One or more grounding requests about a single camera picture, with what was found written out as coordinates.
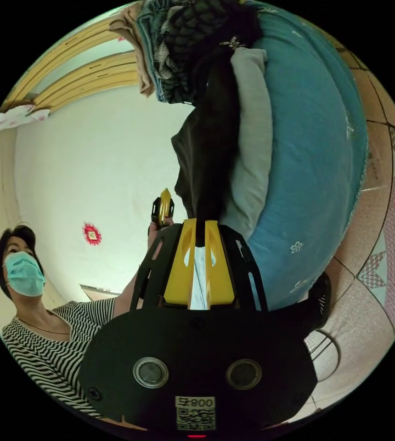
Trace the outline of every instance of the teal cushion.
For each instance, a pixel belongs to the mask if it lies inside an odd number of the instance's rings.
[[[269,310],[297,302],[335,254],[351,220],[368,155],[354,78],[332,45],[280,8],[259,10],[273,113],[265,207],[248,244]]]

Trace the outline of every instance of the striped shirt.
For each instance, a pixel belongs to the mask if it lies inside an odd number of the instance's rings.
[[[78,381],[84,353],[94,335],[113,318],[115,299],[69,302],[51,312],[71,326],[69,341],[36,334],[14,317],[2,338],[26,374],[45,392],[92,417],[101,415],[87,402]]]

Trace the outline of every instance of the yellow wooden frame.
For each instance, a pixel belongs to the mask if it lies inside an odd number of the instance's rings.
[[[115,54],[81,66],[51,84],[32,101],[28,100],[28,94],[53,70],[76,55],[117,38],[109,30],[110,21],[108,17],[93,23],[53,47],[14,86],[0,111],[6,112],[19,104],[31,102],[37,108],[49,108],[54,112],[100,90],[137,84],[134,52]]]
[[[55,81],[34,98],[36,109],[61,107],[101,90],[138,83],[135,53],[114,54],[92,61]]]

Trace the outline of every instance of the hand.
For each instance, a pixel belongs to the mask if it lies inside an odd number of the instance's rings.
[[[173,219],[169,217],[164,217],[164,222],[166,224],[165,227],[161,228],[163,230],[164,228],[168,228],[169,226],[172,226],[174,224]],[[156,239],[156,236],[158,235],[157,226],[154,222],[150,224],[149,230],[148,230],[148,238],[147,238],[147,251],[151,248],[153,245],[153,242]],[[159,244],[158,249],[156,250],[153,258],[155,258],[158,255],[159,249],[161,248],[161,244]]]

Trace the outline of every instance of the surgical mask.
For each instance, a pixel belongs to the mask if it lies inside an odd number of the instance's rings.
[[[8,285],[21,295],[37,297],[43,294],[45,276],[37,261],[24,251],[9,254],[5,258]]]

